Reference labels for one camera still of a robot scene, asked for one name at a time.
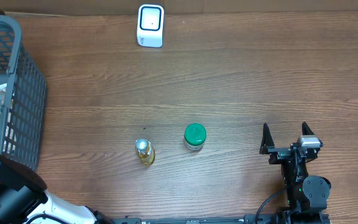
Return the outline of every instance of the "plastic basket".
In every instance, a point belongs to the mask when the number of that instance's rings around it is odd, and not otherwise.
[[[47,86],[22,45],[20,25],[0,16],[0,84],[7,83],[0,108],[0,154],[36,170]]]

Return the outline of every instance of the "silver lid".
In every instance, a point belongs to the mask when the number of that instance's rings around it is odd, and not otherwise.
[[[135,147],[139,152],[146,153],[149,142],[146,139],[138,139],[135,142]]]

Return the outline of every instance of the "small bottle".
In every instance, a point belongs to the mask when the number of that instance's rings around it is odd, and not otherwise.
[[[203,148],[206,139],[206,130],[200,124],[191,124],[185,131],[185,146],[194,151]]]
[[[135,142],[135,151],[140,161],[150,166],[155,160],[155,152],[152,143],[146,139],[138,139]]]

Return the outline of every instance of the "wooden tabletop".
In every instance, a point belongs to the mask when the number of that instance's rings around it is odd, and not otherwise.
[[[114,218],[255,213],[283,187],[263,124],[286,147],[306,121],[324,142],[308,171],[333,185],[325,213],[358,222],[358,11],[167,15],[161,49],[137,45],[136,16],[19,22],[49,88],[38,173],[61,198]],[[183,145],[190,123],[207,130],[200,152]]]

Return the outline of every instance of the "green bottle cap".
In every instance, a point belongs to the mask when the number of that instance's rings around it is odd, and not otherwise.
[[[192,146],[199,146],[205,142],[206,130],[200,124],[191,124],[187,126],[185,131],[185,140]]]

